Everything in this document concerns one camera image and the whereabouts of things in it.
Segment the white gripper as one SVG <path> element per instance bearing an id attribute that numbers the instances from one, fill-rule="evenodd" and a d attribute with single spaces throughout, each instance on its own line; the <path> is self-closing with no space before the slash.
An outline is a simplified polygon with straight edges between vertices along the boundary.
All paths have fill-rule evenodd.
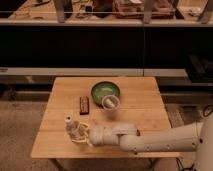
<path id="1" fill-rule="evenodd" d="M 79 123 L 79 130 L 81 132 L 89 131 L 89 138 L 83 137 L 80 139 L 71 138 L 71 141 L 74 143 L 83 143 L 88 146 L 104 146 L 104 145 L 117 145 L 118 137 L 113 134 L 111 128 L 107 128 L 101 125 L 97 125 L 92 127 L 90 130 L 90 126 L 87 123 Z"/>

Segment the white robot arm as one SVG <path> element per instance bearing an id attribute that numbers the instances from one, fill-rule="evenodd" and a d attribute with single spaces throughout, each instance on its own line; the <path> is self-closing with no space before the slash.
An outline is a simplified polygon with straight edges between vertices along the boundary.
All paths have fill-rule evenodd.
<path id="1" fill-rule="evenodd" d="M 126 152 L 196 152 L 195 171 L 213 171 L 213 115 L 202 122 L 139 135 L 134 124 L 86 128 L 75 143 L 118 146 Z"/>

